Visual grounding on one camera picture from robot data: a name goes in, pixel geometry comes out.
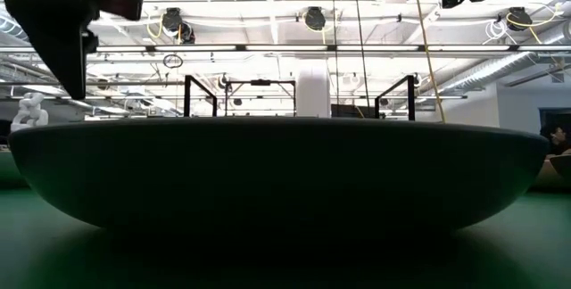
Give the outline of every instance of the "black metal frame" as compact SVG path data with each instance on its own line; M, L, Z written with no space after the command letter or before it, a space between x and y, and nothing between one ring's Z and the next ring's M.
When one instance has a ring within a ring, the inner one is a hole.
M381 99L383 98L383 96L388 95L389 93L391 93L396 87L399 87L400 85L402 85L402 83L407 82L407 102L409 103L409 120L416 120L416 114L415 114L415 105L414 105L414 100L417 98L414 95L414 75L407 75L405 77L403 77L401 80L399 80L398 82L396 82L394 85L392 85L389 89L385 90L381 95L377 96L375 98L375 118L376 119L380 119L381 118Z
M294 116L297 116L297 92L295 87L295 80L267 80L267 79L254 79L254 80L227 80L224 86L224 116L228 116L228 87L232 84L237 84L239 87L234 90L233 94L235 94L240 87L243 85L252 85L252 86L270 86L270 85L282 85L282 84L289 84L294 87Z
M195 83L200 89L212 98L212 117L218 116L218 98L192 75L185 76L185 111L184 117L190 117L190 87Z

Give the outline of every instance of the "green tabletop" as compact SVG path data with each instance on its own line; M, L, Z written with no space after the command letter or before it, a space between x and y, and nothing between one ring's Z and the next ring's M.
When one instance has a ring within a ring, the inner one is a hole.
M260 253L184 239L126 240L60 213L30 190L0 191L2 289L331 286L571 288L571 195L527 194L452 236L418 232Z
M26 182L16 167L12 153L0 151L0 189L25 185Z

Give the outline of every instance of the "person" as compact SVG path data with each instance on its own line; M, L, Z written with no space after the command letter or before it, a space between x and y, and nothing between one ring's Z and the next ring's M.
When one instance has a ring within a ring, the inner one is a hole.
M571 146L567 143L567 136L560 126L546 125L542 128L541 134L550 140L550 151L547 159L553 156L571 154Z

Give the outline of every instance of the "exposed ceiling pipe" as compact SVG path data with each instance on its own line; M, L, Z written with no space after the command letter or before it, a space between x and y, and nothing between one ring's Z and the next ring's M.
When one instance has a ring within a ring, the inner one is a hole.
M551 29L548 29L539 35L539 39L545 45L571 44L571 21L560 23ZM537 45L536 40L530 39L523 45ZM468 91L476 87L484 87L495 80L508 76L518 70L522 70L534 65L533 58L537 58L533 52L524 52L513 54L497 60L488 60L476 65L474 68L460 73L453 79L440 85L439 91L442 93L450 93L453 90ZM424 92L423 95L432 95L433 89Z
M8 16L7 12L0 12L0 31L28 42L28 35L24 32L24 29L21 28L14 18Z

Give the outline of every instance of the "black cable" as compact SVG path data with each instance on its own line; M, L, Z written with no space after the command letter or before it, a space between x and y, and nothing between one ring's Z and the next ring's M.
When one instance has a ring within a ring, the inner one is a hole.
M359 37L360 37L360 55L363 59L363 77L365 78L365 94L367 96L367 113L368 116L371 117L371 101L369 100L368 96L368 81L367 81L367 66L365 63L365 43L363 43L363 28L360 24L360 8L359 8L359 0L355 0L357 4L357 20L359 21Z
M337 46L337 11L335 10L335 0L333 0L333 41L334 45ZM341 109L341 103L339 101L339 56L338 49L335 49L335 79L337 81L337 117L339 117L339 111Z

